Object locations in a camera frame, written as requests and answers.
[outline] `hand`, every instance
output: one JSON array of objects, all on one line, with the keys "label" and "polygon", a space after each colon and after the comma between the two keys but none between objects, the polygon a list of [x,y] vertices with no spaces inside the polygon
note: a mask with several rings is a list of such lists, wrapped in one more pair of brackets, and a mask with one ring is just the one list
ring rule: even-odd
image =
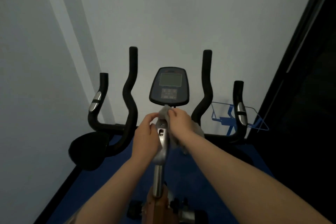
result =
[{"label": "hand", "polygon": [[160,140],[156,126],[149,125],[158,115],[157,112],[146,115],[134,133],[132,159],[137,162],[149,164],[158,151]]},{"label": "hand", "polygon": [[174,110],[168,111],[168,115],[170,118],[170,131],[180,141],[183,140],[186,134],[193,132],[193,121],[187,112],[174,108]]}]

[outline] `right hand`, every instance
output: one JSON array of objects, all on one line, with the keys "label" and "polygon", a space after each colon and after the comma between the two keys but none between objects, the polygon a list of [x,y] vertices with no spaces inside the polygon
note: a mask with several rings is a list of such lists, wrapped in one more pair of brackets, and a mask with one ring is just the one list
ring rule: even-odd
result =
[{"label": "right hand", "polygon": [[168,115],[170,118],[170,131],[179,140],[183,140],[185,135],[193,132],[193,121],[187,112],[174,108],[174,110],[168,111]]}]

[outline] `forearm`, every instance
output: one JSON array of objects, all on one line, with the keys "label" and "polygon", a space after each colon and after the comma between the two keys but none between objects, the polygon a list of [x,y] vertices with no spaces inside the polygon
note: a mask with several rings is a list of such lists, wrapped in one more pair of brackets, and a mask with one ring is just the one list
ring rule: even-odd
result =
[{"label": "forearm", "polygon": [[329,223],[277,180],[204,138],[188,133],[183,143],[240,224]]},{"label": "forearm", "polygon": [[149,163],[130,158],[77,213],[75,224],[118,223]]}]

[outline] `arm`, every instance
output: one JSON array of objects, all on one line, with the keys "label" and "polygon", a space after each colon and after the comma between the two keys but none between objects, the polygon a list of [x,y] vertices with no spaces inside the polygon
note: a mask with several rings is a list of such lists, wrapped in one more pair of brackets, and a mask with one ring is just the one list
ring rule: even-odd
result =
[{"label": "arm", "polygon": [[132,157],[66,223],[118,223],[138,181],[157,153],[159,138],[150,122],[158,113],[145,116],[136,129]]},{"label": "arm", "polygon": [[170,129],[240,224],[330,223],[290,189],[222,151],[191,129],[190,116],[169,111]]}]

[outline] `gray rag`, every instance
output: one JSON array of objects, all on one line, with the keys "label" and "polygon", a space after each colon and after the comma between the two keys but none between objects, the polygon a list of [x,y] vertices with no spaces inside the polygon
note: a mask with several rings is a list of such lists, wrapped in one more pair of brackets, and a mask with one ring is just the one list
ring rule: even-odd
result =
[{"label": "gray rag", "polygon": [[[165,105],[164,107],[162,107],[162,109],[159,111],[159,119],[161,120],[166,120],[167,123],[168,123],[168,133],[169,133],[169,138],[170,138],[170,143],[171,143],[171,146],[172,148],[176,148],[177,146],[181,146],[180,143],[179,143],[179,140],[173,136],[173,134],[170,132],[170,123],[169,123],[169,115],[168,115],[168,111],[169,110],[173,110],[173,108],[171,108],[170,106],[168,105]],[[200,125],[196,122],[192,122],[192,129],[193,131],[200,135],[201,137],[204,137],[204,132],[203,130],[201,129]]]}]

